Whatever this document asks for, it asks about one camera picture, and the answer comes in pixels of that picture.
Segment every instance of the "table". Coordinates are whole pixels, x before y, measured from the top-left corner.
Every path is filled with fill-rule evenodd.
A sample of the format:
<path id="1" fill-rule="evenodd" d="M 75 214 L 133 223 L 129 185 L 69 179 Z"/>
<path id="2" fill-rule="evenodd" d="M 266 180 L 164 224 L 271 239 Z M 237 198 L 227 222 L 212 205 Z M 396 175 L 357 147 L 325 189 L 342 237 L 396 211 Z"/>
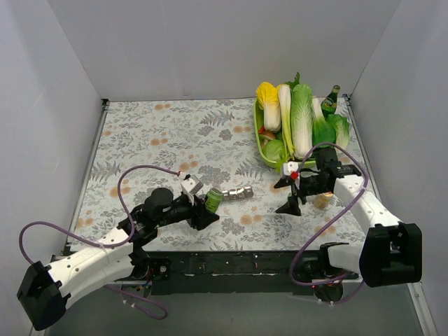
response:
<path id="1" fill-rule="evenodd" d="M 196 175 L 203 191 L 252 186 L 252 199 L 223 203 L 218 222 L 202 231 L 185 221 L 159 229 L 147 251 L 284 251 L 298 250 L 317 230 L 342 210 L 333 197 L 317 209 L 312 199 L 301 206 L 302 216 L 279 215 L 289 188 L 274 189 L 279 174 L 260 158 L 253 125 L 254 99 L 111 102 L 94 156 L 88 183 L 71 231 L 97 240 L 125 214 L 118 201 L 120 175 L 135 165 L 152 164 Z M 347 101 L 340 98 L 336 113 L 350 122 L 347 150 L 365 165 L 352 126 Z M 339 155 L 350 163 L 345 155 Z M 132 172 L 122 185 L 129 208 L 141 204 L 158 187 L 179 195 L 180 181 L 154 169 Z M 361 243 L 364 233 L 349 213 L 328 228 L 310 249 L 326 242 Z M 71 251 L 83 247 L 71 241 Z"/>

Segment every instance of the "green tray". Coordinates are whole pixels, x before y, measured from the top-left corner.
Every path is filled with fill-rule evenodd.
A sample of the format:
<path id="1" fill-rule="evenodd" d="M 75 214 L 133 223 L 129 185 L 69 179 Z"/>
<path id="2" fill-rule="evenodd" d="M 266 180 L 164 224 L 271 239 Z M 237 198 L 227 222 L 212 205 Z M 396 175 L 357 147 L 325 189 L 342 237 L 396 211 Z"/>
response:
<path id="1" fill-rule="evenodd" d="M 258 130 L 263 126 L 264 118 L 263 118 L 263 110 L 260 109 L 258 105 L 258 99 L 255 100 L 255 103 L 253 103 L 253 124 L 255 125 L 255 138 L 257 139 L 257 145 L 258 145 L 258 151 L 260 152 L 260 156 L 263 159 L 264 163 L 271 168 L 275 168 L 275 164 L 277 162 L 269 160 L 263 152 L 261 151 L 261 140 L 260 135 L 258 134 Z M 315 159 L 308 159 L 308 161 L 305 162 L 304 168 L 310 168 L 313 167 L 316 164 Z"/>

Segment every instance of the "leafy green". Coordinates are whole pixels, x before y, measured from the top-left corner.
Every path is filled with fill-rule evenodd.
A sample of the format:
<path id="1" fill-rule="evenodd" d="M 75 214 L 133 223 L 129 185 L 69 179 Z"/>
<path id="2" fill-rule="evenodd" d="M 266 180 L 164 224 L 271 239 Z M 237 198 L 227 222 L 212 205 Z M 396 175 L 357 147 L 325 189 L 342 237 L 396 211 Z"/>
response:
<path id="1" fill-rule="evenodd" d="M 297 159 L 303 158 L 312 147 L 312 96 L 313 90 L 307 84 L 294 87 L 290 123 Z"/>
<path id="2" fill-rule="evenodd" d="M 289 85 L 289 87 L 294 90 L 296 85 L 300 84 L 300 73 L 296 73 L 293 82 L 285 82 L 285 84 Z"/>
<path id="3" fill-rule="evenodd" d="M 329 114 L 327 121 L 336 131 L 335 144 L 345 149 L 350 141 L 349 121 L 346 117 L 342 117 L 339 114 Z"/>
<path id="4" fill-rule="evenodd" d="M 283 139 L 283 131 L 279 131 L 275 134 L 275 139 L 282 140 Z"/>
<path id="5" fill-rule="evenodd" d="M 336 140 L 336 132 L 331 124 L 329 124 L 322 114 L 321 103 L 317 98 L 313 98 L 313 146 L 321 142 L 334 143 Z"/>
<path id="6" fill-rule="evenodd" d="M 261 149 L 266 158 L 271 161 L 280 161 L 284 156 L 284 145 L 282 140 L 271 140 Z"/>
<path id="7" fill-rule="evenodd" d="M 281 135 L 285 144 L 285 154 L 288 158 L 294 155 L 294 145 L 291 138 L 291 90 L 289 86 L 282 84 L 278 86 L 279 102 L 281 111 Z"/>

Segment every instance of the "wire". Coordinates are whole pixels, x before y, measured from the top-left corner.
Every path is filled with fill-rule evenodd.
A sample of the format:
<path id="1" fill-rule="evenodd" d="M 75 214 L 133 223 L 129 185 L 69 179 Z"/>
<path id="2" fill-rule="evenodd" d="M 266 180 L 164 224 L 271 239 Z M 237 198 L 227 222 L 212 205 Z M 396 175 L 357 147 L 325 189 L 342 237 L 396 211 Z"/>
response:
<path id="1" fill-rule="evenodd" d="M 59 226 L 57 226 L 55 224 L 52 224 L 52 223 L 49 223 L 49 222 L 44 222 L 44 221 L 36 221 L 36 222 L 32 222 L 30 224 L 25 225 L 22 228 L 22 230 L 20 231 L 20 234 L 19 234 L 19 249 L 20 249 L 20 252 L 22 252 L 22 255 L 26 259 L 26 261 L 28 263 L 30 263 L 30 264 L 33 264 L 33 261 L 31 260 L 31 258 L 25 252 L 25 248 L 23 246 L 23 235 L 24 235 L 26 230 L 28 230 L 30 227 L 35 226 L 35 225 L 48 226 L 49 228 L 55 229 L 55 230 L 57 230 L 59 232 L 62 232 L 62 233 L 66 234 L 69 237 L 72 237 L 72 238 L 74 238 L 74 239 L 76 239 L 76 240 L 78 240 L 80 242 L 83 242 L 84 244 L 91 245 L 93 247 L 101 247 L 101 248 L 104 247 L 104 248 L 107 248 L 107 249 L 111 249 L 111 248 L 114 248 L 114 247 L 122 246 L 122 245 L 126 244 L 128 241 L 130 241 L 132 239 L 132 236 L 135 233 L 135 225 L 134 225 L 134 220 L 132 219 L 132 215 L 131 215 L 129 209 L 127 208 L 127 206 L 126 206 L 125 201 L 123 200 L 123 195 L 121 193 L 121 182 L 123 181 L 124 177 L 126 175 L 128 175 L 130 172 L 133 172 L 134 170 L 140 169 L 140 168 L 152 168 L 152 169 L 160 170 L 161 172 L 165 172 L 165 173 L 168 173 L 168 174 L 173 174 L 173 175 L 176 175 L 176 176 L 179 176 L 179 174 L 180 174 L 179 172 L 175 172 L 175 171 L 172 171 L 172 170 L 169 170 L 169 169 L 165 169 L 165 168 L 160 168 L 160 167 L 157 167 L 157 166 L 153 166 L 151 164 L 141 164 L 139 166 L 135 166 L 135 167 L 129 168 L 127 171 L 125 171 L 122 174 L 122 176 L 118 180 L 118 198 L 120 200 L 120 203 L 121 203 L 123 209 L 125 210 L 125 213 L 126 213 L 127 217 L 129 218 L 129 223 L 131 225 L 131 232 L 130 232 L 128 238 L 126 238 L 125 240 L 123 240 L 123 241 L 121 241 L 119 243 L 99 244 L 99 243 L 87 240 L 85 238 L 82 238 L 81 236 L 78 236 L 77 234 L 71 233 L 70 231 L 65 230 L 62 227 L 59 227 Z"/>
<path id="2" fill-rule="evenodd" d="M 298 281 L 294 278 L 294 269 L 296 264 L 298 263 L 300 256 L 303 254 L 303 252 L 305 251 L 305 249 L 314 241 L 316 240 L 316 238 L 318 236 L 320 236 L 322 234 L 322 232 L 324 232 L 325 230 L 327 230 L 334 222 L 336 222 L 337 220 L 339 220 L 344 214 L 346 214 L 351 208 L 352 206 L 363 196 L 364 192 L 365 192 L 365 188 L 368 185 L 369 182 L 369 176 L 366 173 L 366 171 L 364 170 L 364 168 L 361 166 L 361 164 L 356 161 L 356 159 L 350 154 L 348 153 L 346 150 L 344 150 L 342 147 L 334 144 L 334 143 L 330 143 L 330 142 L 322 142 L 322 143 L 318 143 L 317 145 L 315 145 L 313 148 L 311 148 L 308 153 L 305 155 L 302 163 L 299 166 L 299 169 L 297 170 L 298 173 L 300 173 L 301 168 L 303 167 L 303 164 L 309 159 L 309 157 L 312 155 L 312 153 L 320 146 L 333 146 L 337 149 L 339 149 L 340 151 L 342 151 L 345 155 L 347 155 L 352 161 L 353 163 L 359 168 L 359 170 L 361 171 L 361 174 L 363 175 L 364 178 L 364 182 L 363 182 L 363 188 L 361 188 L 361 190 L 359 191 L 359 193 L 357 194 L 357 196 L 355 196 L 355 198 L 353 198 L 353 200 L 348 203 L 345 208 L 343 210 L 341 210 L 335 217 L 333 217 L 328 223 L 326 223 L 318 232 L 316 232 L 316 234 L 314 234 L 313 237 L 311 237 L 303 246 L 302 248 L 297 252 L 297 254 L 295 255 L 290 267 L 289 267 L 289 277 L 291 278 L 291 281 L 299 286 L 315 286 L 315 285 L 326 285 L 329 283 L 332 283 L 336 280 L 339 279 L 343 279 L 347 276 L 350 275 L 350 273 L 346 273 L 343 275 L 339 275 L 336 276 L 335 278 L 331 278 L 328 280 L 323 280 L 323 281 L 317 281 L 317 282 L 301 282 Z"/>
<path id="3" fill-rule="evenodd" d="M 114 291 L 114 292 L 117 292 L 117 293 L 120 293 L 120 294 L 125 294 L 125 295 L 128 295 L 128 296 L 132 297 L 132 298 L 135 298 L 135 299 L 138 299 L 138 300 L 141 300 L 141 301 L 144 301 L 144 302 L 149 302 L 152 305 L 155 305 L 156 307 L 160 308 L 163 311 L 164 314 L 163 315 L 155 315 L 154 313 L 151 313 L 149 310 L 147 310 L 147 308 L 142 307 L 140 304 L 131 304 L 131 303 L 129 303 L 129 305 L 131 305 L 131 307 L 135 307 L 138 310 L 141 310 L 143 313 L 149 315 L 153 319 L 163 320 L 163 319 L 165 319 L 168 316 L 167 308 L 165 308 L 165 306 L 163 306 L 161 303 L 159 303 L 157 301 L 153 301 L 153 300 L 148 299 L 146 297 L 142 297 L 142 296 L 139 296 L 137 294 L 133 294 L 131 292 L 127 292 L 126 290 L 121 290 L 121 289 L 114 288 L 111 285 L 105 285 L 105 287 L 107 289 L 110 289 L 111 291 Z"/>

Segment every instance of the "green cabbage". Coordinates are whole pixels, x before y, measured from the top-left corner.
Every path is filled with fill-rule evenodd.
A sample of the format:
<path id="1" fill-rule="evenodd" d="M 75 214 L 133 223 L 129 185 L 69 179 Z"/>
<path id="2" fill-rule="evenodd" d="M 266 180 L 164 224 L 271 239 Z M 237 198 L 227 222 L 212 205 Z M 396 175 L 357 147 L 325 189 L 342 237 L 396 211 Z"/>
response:
<path id="1" fill-rule="evenodd" d="M 312 89 L 306 84 L 294 87 L 291 99 L 291 132 L 294 156 L 301 159 L 312 147 Z"/>
<path id="2" fill-rule="evenodd" d="M 280 161 L 285 155 L 285 146 L 282 140 L 271 140 L 266 143 L 266 146 L 261 148 L 262 153 L 271 161 Z"/>
<path id="3" fill-rule="evenodd" d="M 327 121 L 336 131 L 335 144 L 345 149 L 350 141 L 349 121 L 347 118 L 342 117 L 339 114 L 329 114 Z"/>
<path id="4" fill-rule="evenodd" d="M 325 120 L 322 114 L 321 103 L 319 99 L 313 98 L 313 146 L 321 142 L 334 143 L 336 140 L 336 132 L 331 124 Z"/>

